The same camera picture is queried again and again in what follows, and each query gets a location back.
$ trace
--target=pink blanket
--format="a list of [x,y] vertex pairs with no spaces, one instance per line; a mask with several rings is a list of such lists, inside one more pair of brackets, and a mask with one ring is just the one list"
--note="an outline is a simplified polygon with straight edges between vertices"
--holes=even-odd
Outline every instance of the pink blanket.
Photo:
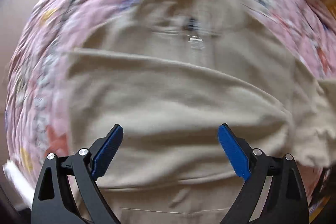
[[[10,64],[6,107],[11,160],[35,186],[46,155],[68,155],[71,138],[64,52],[139,0],[40,0]],[[255,0],[251,12],[319,78],[336,75],[336,21],[318,0]],[[301,169],[307,195],[320,169]]]

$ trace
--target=wrinkled fabric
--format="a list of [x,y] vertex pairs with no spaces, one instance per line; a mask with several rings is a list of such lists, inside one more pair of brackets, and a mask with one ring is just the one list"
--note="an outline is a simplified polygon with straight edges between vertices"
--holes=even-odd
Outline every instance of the wrinkled fabric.
[[232,176],[216,139],[224,122],[268,155],[332,164],[332,82],[326,89],[241,2],[143,0],[69,53],[72,151],[89,147],[115,123],[124,127],[99,186],[138,189]]
[[[61,52],[81,46],[93,28],[140,0],[40,0],[10,63],[7,143],[13,160],[35,186],[46,155],[69,153],[71,132]],[[335,75],[336,22],[318,0],[254,0],[262,21],[317,78]],[[305,168],[310,197],[321,169]]]

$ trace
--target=bed sheet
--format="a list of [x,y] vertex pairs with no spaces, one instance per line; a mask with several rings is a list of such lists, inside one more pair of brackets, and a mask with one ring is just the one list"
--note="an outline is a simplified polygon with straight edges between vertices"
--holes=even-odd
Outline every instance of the bed sheet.
[[[66,53],[97,25],[139,0],[40,0],[10,63],[6,106],[10,158],[34,187],[46,155],[68,155]],[[319,0],[255,0],[251,13],[318,78],[336,75],[336,22]],[[321,169],[301,168],[309,197]]]

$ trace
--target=white object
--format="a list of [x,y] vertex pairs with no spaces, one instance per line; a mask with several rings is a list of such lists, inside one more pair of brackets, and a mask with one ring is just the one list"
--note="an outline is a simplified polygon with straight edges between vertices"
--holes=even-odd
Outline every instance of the white object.
[[287,160],[292,160],[293,159],[293,156],[291,154],[286,154],[286,159]]
[[81,156],[85,156],[85,155],[87,154],[87,149],[86,149],[86,148],[83,148],[83,149],[79,150],[79,154],[80,154]]
[[55,154],[54,153],[50,153],[47,156],[48,160],[52,160],[53,158],[55,158]]
[[8,160],[2,166],[7,180],[11,181],[18,192],[23,202],[31,209],[34,199],[34,188],[29,184],[21,171],[17,168],[16,164]]
[[260,156],[262,154],[261,150],[260,149],[254,149],[253,150],[253,154],[255,154],[256,156]]

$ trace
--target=metal screw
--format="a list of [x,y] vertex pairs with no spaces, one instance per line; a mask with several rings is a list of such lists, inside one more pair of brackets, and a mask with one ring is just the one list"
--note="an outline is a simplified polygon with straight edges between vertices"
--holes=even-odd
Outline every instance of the metal screw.
[[79,150],[79,154],[81,156],[85,156],[87,154],[88,150],[86,148],[82,148],[81,150]]
[[287,160],[292,160],[293,159],[293,156],[291,154],[286,154],[286,159]]
[[48,160],[52,160],[53,158],[55,158],[55,154],[54,153],[49,153],[47,156]]
[[260,156],[263,152],[261,152],[260,149],[256,148],[256,149],[253,149],[253,154],[255,154],[256,156]]

